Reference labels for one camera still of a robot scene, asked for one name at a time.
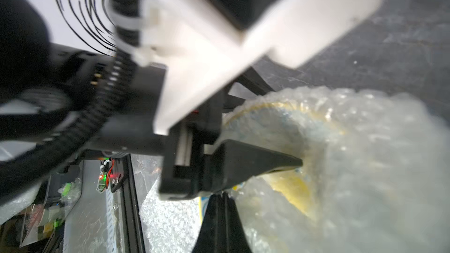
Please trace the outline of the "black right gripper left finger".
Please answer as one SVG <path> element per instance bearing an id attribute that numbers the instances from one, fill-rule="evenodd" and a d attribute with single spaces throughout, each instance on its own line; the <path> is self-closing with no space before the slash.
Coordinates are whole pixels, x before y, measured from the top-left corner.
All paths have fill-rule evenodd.
<path id="1" fill-rule="evenodd" d="M 213 194 L 207 204 L 202 226 L 193 253 L 225 252 L 225 198 Z"/>

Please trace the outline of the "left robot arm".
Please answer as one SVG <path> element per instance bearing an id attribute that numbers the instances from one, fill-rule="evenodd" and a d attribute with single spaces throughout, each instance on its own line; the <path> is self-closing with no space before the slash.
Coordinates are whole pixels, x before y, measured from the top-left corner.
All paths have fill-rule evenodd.
<path id="1" fill-rule="evenodd" d="M 258 175 L 290 170 L 302 160 L 226 140 L 212 155 L 201 147 L 219 134 L 223 89 L 268 53 L 262 28 L 287 19 L 297 0 L 111 0 L 116 55 L 95 89 L 63 85 L 72 74 L 50 59 L 43 19 L 27 0 L 1 0 L 1 103 L 20 99 L 31 114 L 3 114 L 1 139 L 43 135 L 76 107 L 61 133 L 1 164 L 1 202 L 64 165 L 120 111 L 145 125 L 120 134 L 163 139 L 162 190 L 171 200 L 217 193 Z"/>

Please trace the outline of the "yellow pale blue bowl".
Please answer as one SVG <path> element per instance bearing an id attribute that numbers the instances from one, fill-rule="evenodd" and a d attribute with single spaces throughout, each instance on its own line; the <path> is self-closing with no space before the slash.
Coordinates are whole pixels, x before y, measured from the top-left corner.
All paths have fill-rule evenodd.
<path id="1" fill-rule="evenodd" d="M 243 191 L 261 176 L 276 194 L 315 220 L 318 168 L 346 128 L 301 102 L 251 104 L 227 114 L 205 156 L 199 194 Z"/>

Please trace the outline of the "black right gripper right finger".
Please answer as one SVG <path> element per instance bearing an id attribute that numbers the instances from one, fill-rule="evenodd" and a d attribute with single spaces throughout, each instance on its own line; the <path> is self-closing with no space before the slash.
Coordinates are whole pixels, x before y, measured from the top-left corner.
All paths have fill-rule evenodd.
<path id="1" fill-rule="evenodd" d="M 225 199 L 225 241 L 227 253 L 252 253 L 240 220 L 235 200 L 228 193 Z"/>

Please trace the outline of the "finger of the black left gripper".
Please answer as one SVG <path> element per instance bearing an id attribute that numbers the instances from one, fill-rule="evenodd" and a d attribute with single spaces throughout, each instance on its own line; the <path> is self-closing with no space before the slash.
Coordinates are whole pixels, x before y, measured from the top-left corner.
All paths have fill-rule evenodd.
<path id="1" fill-rule="evenodd" d="M 290 171 L 302 165 L 302 159 L 286 153 L 226 140 L 204 157 L 202 192 L 218 193 L 255 176 Z"/>
<path id="2" fill-rule="evenodd" d="M 257 96 L 264 96 L 275 90 L 257 73 L 257 71 L 250 67 L 232 82 L 230 82 L 224 89 L 224 103 L 223 111 L 233 111 L 236 107 L 241 106 L 245 99 L 232 96 L 229 94 L 233 84 L 239 83 Z"/>

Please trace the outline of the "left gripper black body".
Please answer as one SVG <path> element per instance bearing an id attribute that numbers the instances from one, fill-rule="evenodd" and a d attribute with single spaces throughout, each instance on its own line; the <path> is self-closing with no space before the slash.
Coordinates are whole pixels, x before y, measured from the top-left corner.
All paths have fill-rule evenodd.
<path id="1" fill-rule="evenodd" d="M 121 107 L 87 144 L 98 151 L 160 155 L 159 194 L 162 200 L 190 200 L 203 193 L 204 145 L 213 144 L 221 131 L 224 94 L 218 91 L 172 125 L 167 135 L 154 127 L 166 70 L 139 68 Z"/>

